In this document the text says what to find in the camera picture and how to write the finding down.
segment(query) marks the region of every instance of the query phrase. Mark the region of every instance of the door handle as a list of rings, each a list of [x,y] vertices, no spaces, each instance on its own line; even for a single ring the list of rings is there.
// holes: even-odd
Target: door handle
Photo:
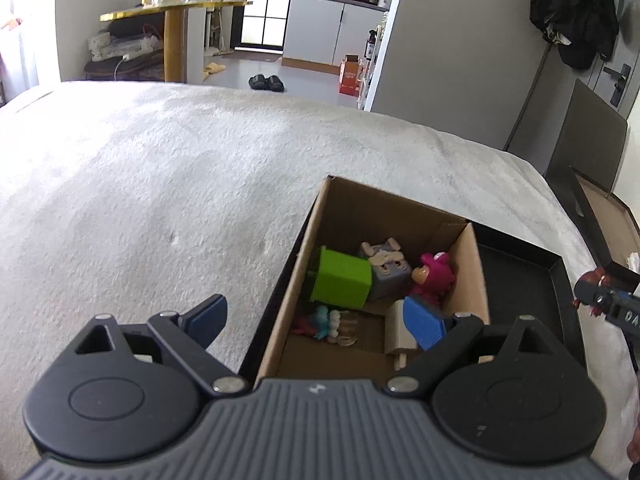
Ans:
[[[612,68],[608,66],[602,69],[603,72],[609,74],[611,77],[617,79],[615,83],[615,90],[613,91],[613,95],[611,96],[611,101],[609,101],[616,108],[620,104],[620,99],[622,98],[622,94],[626,88],[626,82],[629,78],[629,74],[631,74],[631,67],[628,64],[622,65],[622,70],[620,72],[616,72]]]

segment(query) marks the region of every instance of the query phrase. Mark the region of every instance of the white cabinet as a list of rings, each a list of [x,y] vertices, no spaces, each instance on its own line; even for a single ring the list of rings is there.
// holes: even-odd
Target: white cabinet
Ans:
[[[369,31],[376,30],[382,20],[382,15],[382,10],[345,4],[340,33],[335,45],[334,65],[340,65],[347,54],[364,56]]]
[[[328,0],[291,0],[282,56],[331,65],[343,8]]]

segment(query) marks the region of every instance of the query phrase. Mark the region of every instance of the cardboard box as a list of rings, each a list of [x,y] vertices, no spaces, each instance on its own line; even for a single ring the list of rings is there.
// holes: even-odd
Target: cardboard box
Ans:
[[[613,285],[634,292],[640,274],[627,267],[631,253],[640,253],[640,230],[631,210],[613,193],[598,186],[580,171],[571,168],[567,173],[575,202],[563,204],[574,210],[569,216],[584,238],[598,266],[604,267],[613,278]]]
[[[346,95],[358,96],[360,82],[358,70],[360,63],[358,56],[347,54],[340,63],[340,79],[338,80],[338,92]]]
[[[356,254],[363,241],[395,238],[409,264],[422,253],[448,251],[456,285],[443,301],[447,314],[473,312],[489,323],[489,308],[473,226],[464,218],[339,177],[328,177],[309,218],[300,252],[284,293],[257,378],[370,378],[384,383],[394,356],[384,353],[385,314],[395,300],[382,298],[357,312],[357,342],[341,347],[291,333],[296,313],[310,308],[306,276],[318,247]]]

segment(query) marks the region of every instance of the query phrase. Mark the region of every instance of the doormat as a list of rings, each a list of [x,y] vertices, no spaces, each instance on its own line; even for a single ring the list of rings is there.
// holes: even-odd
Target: doormat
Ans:
[[[233,53],[222,57],[223,59],[231,57],[233,59],[247,59],[249,61],[275,63],[282,57],[282,54],[272,54],[271,52],[251,52],[250,50],[236,50]]]

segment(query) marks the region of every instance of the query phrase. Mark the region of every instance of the black jacket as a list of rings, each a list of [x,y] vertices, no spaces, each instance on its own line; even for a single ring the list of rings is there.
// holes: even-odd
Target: black jacket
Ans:
[[[618,35],[614,0],[531,0],[530,20],[551,42],[549,30],[567,37],[560,44],[562,62],[572,68],[587,69],[600,53],[610,59]]]

